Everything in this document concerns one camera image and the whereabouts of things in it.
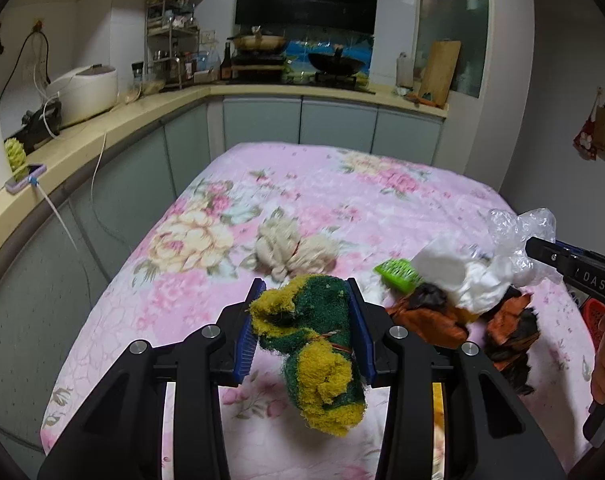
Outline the right hand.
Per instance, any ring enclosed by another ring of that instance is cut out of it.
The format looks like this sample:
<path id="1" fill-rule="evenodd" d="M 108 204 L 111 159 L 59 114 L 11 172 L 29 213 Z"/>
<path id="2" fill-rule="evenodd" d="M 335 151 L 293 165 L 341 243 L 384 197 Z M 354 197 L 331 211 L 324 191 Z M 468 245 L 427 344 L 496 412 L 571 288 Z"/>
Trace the right hand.
<path id="1" fill-rule="evenodd" d="M 595 354 L 594 370 L 591 378 L 591 393 L 593 400 L 601 405 L 605 404 L 605 315 L 599 322 L 602 339 Z"/>

